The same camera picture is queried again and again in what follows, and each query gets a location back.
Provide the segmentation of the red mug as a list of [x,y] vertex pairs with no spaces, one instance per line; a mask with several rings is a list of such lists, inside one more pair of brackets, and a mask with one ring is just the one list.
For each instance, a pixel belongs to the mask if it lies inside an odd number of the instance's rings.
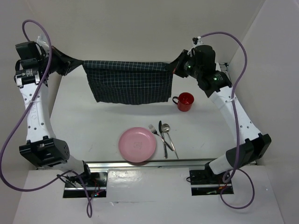
[[177,108],[182,112],[187,112],[191,109],[194,103],[194,96],[188,92],[181,93],[178,97],[172,97],[173,103],[177,105]]

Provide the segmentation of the dark checked cloth napkin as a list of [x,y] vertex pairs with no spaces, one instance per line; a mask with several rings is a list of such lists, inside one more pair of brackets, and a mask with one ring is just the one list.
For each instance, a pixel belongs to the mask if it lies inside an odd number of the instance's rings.
[[165,62],[76,60],[82,66],[96,102],[143,105],[167,102],[173,74]]

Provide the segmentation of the pink plate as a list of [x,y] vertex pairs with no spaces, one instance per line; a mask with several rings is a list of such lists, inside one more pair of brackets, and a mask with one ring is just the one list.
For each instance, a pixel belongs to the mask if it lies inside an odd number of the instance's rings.
[[152,157],[156,150],[156,138],[150,130],[132,127],[119,138],[118,149],[123,159],[140,163]]

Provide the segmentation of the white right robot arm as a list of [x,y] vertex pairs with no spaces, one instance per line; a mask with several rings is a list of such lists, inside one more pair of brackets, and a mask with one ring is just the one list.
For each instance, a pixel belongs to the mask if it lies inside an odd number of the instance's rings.
[[165,68],[179,77],[191,76],[199,88],[216,105],[228,124],[237,145],[224,155],[207,163],[204,178],[216,182],[220,174],[246,166],[263,157],[271,144],[268,134],[262,134],[246,114],[227,75],[217,70],[215,51],[211,46],[199,45],[182,53]]

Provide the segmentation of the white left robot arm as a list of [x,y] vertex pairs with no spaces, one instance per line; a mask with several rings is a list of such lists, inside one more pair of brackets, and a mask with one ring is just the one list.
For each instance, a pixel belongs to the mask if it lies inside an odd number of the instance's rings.
[[20,43],[15,48],[20,59],[15,65],[14,80],[28,111],[26,143],[19,147],[21,156],[36,168],[73,170],[76,177],[70,177],[69,181],[89,185],[92,174],[88,165],[74,158],[68,144],[54,134],[50,122],[48,80],[42,78],[55,72],[65,76],[80,66],[81,61],[49,47],[42,35],[36,41]]

